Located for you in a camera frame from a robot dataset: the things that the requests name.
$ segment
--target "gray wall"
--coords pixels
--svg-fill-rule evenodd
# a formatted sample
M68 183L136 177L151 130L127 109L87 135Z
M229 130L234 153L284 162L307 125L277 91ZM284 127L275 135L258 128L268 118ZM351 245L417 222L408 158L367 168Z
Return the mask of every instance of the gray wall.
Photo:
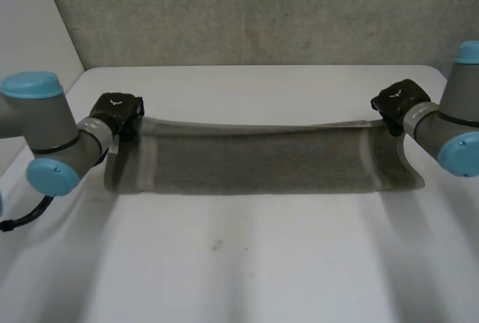
M479 0L55 0L85 69L429 64L479 38Z

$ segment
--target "gray fabric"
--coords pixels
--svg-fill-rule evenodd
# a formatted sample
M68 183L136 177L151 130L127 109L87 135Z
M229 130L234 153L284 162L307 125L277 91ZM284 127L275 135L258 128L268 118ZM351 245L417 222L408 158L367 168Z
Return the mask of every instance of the gray fabric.
M479 0L55 0L85 69L429 64L479 36Z
M331 194L424 187L381 121L228 126L144 118L107 158L117 193Z

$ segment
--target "concrete wall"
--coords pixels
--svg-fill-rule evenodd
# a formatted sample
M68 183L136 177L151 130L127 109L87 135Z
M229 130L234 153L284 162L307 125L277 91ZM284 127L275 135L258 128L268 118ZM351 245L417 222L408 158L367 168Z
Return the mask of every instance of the concrete wall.
M0 0L0 80L21 71L53 71L69 89L83 73L53 0ZM0 174L23 138L0 140Z
M429 64L479 38L479 0L55 0L85 68Z

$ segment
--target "black cable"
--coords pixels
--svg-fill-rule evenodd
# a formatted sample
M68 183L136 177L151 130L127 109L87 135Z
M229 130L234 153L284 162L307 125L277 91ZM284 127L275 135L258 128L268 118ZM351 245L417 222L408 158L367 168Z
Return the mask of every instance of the black cable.
M27 215L18 218L16 220L6 220L0 222L0 231L2 232L8 232L12 231L13 229L20 227L20 226L25 226L26 224L29 224L30 222L36 220L39 218L45 210L50 206L50 203L52 203L53 197L50 196L45 196L40 203L38 203L37 207L35 207L33 210L31 210Z

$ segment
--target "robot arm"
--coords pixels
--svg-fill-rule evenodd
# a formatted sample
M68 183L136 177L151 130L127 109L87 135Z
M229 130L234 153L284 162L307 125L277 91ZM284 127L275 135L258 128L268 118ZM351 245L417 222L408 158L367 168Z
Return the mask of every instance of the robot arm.
M412 80L371 100L389 132L408 135L455 176L479 175L479 41L461 45L439 105Z
M142 98L105 93L89 117L75 123L53 73L20 73L0 86L0 138L24 136L35 159L27 180L49 197L70 193L101 162L116 135L134 135Z

